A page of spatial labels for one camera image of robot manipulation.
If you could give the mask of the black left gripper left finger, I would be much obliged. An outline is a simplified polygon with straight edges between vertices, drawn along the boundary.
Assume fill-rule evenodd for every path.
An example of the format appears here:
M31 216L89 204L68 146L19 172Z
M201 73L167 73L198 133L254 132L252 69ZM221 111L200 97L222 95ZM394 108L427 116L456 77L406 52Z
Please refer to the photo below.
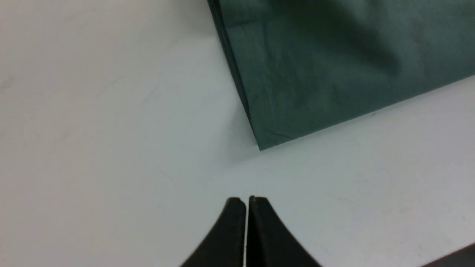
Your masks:
M241 199L227 199L221 214L183 267L242 267L246 205Z

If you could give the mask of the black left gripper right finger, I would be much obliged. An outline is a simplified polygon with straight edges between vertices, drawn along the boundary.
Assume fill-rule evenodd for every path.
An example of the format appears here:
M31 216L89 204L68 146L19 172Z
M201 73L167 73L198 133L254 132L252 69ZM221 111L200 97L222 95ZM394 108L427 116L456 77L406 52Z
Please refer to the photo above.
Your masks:
M319 267L280 220L267 198L249 198L247 267Z

